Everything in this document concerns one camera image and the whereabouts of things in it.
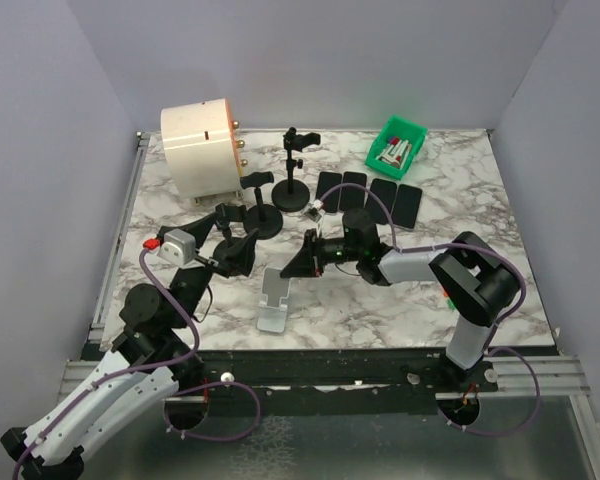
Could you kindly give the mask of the black phone stand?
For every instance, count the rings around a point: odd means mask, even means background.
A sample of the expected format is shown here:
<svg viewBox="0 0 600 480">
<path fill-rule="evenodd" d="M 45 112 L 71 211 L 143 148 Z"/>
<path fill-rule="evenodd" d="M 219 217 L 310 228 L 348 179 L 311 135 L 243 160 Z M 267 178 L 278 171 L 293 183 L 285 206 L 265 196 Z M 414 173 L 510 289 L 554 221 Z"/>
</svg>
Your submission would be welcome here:
<svg viewBox="0 0 600 480">
<path fill-rule="evenodd" d="M 306 147 L 319 146 L 321 135 L 316 132 L 300 134 L 295 127 L 290 127 L 283 135 L 283 148 L 286 151 L 286 174 L 284 180 L 278 182 L 271 191 L 273 205 L 287 213 L 301 211 L 309 202 L 310 192 L 307 185 L 294 178 L 294 171 L 303 168 L 303 160 L 294 158 L 293 153 L 301 153 Z"/>
<path fill-rule="evenodd" d="M 281 211 L 274 205 L 265 203 L 262 195 L 262 187 L 273 182 L 274 175 L 271 171 L 254 172 L 240 179 L 243 190 L 254 190 L 256 201 L 255 206 L 248 209 L 245 214 L 243 228 L 246 233 L 258 230 L 261 240 L 274 238 L 283 227 Z"/>
</svg>

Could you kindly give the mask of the silver phone stand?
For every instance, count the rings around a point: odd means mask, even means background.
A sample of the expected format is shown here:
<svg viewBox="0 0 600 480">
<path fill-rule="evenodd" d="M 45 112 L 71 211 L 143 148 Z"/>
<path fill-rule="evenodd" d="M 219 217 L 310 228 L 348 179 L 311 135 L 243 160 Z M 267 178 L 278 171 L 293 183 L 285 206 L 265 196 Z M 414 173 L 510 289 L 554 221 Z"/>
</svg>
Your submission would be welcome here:
<svg viewBox="0 0 600 480">
<path fill-rule="evenodd" d="M 281 334 L 286 327 L 289 310 L 290 280 L 281 277 L 281 270 L 266 268 L 258 305 L 257 328 Z"/>
</svg>

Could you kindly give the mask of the purple edged black phone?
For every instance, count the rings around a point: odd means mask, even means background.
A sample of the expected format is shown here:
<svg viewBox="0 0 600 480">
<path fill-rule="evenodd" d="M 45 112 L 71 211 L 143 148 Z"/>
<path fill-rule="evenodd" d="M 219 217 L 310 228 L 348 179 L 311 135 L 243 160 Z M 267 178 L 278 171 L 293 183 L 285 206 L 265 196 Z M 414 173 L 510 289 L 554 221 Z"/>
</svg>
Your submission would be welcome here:
<svg viewBox="0 0 600 480">
<path fill-rule="evenodd" d="M 360 172 L 347 171 L 343 174 L 343 184 L 355 184 L 361 189 L 354 187 L 343 187 L 340 190 L 339 211 L 347 212 L 351 209 L 363 208 L 365 206 L 367 186 L 367 175 Z"/>
</svg>

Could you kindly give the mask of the silver edged black phone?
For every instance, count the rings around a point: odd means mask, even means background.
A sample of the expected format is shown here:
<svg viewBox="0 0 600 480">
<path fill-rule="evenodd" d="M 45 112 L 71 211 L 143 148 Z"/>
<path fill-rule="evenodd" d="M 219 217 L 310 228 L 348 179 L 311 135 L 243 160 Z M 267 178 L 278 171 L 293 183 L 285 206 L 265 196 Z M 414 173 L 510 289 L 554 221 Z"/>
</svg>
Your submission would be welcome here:
<svg viewBox="0 0 600 480">
<path fill-rule="evenodd" d="M 340 191 L 336 190 L 323 199 L 323 196 L 331 188 L 342 183 L 343 175 L 336 172 L 322 171 L 318 176 L 316 189 L 316 200 L 321 200 L 323 203 L 324 212 L 326 214 L 336 214 L 338 212 Z"/>
</svg>

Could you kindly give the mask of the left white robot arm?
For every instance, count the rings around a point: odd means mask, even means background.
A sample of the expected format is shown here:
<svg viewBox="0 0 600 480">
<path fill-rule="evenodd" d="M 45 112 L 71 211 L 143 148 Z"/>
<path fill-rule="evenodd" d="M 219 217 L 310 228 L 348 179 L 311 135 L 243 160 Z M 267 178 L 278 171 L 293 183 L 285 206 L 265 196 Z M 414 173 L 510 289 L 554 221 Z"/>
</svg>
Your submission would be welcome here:
<svg viewBox="0 0 600 480">
<path fill-rule="evenodd" d="M 119 315 L 125 327 L 91 373 L 54 409 L 1 443 L 15 479 L 77 479 L 87 458 L 149 407 L 173 395 L 201 393 L 232 378 L 209 380 L 196 310 L 213 277 L 247 277 L 260 233 L 253 230 L 211 257 L 200 248 L 216 224 L 209 214 L 163 227 L 143 243 L 139 265 L 147 280 L 131 288 Z"/>
</svg>

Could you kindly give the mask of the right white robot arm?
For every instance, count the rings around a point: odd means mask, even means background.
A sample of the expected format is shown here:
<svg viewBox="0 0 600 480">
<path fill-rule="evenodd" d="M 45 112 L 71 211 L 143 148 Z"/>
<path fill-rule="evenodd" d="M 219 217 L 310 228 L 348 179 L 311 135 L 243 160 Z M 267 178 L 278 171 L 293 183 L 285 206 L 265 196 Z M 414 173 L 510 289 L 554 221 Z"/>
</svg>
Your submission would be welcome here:
<svg viewBox="0 0 600 480">
<path fill-rule="evenodd" d="M 380 240 L 376 223 L 363 209 L 345 212 L 342 226 L 343 235 L 332 239 L 323 238 L 316 229 L 307 230 L 300 250 L 280 276 L 317 278 L 328 265 L 353 262 L 371 285 L 438 282 L 458 312 L 439 378 L 449 390 L 466 388 L 474 381 L 474 367 L 497 326 L 525 299 L 520 271 L 470 231 L 450 243 L 398 249 Z"/>
</svg>

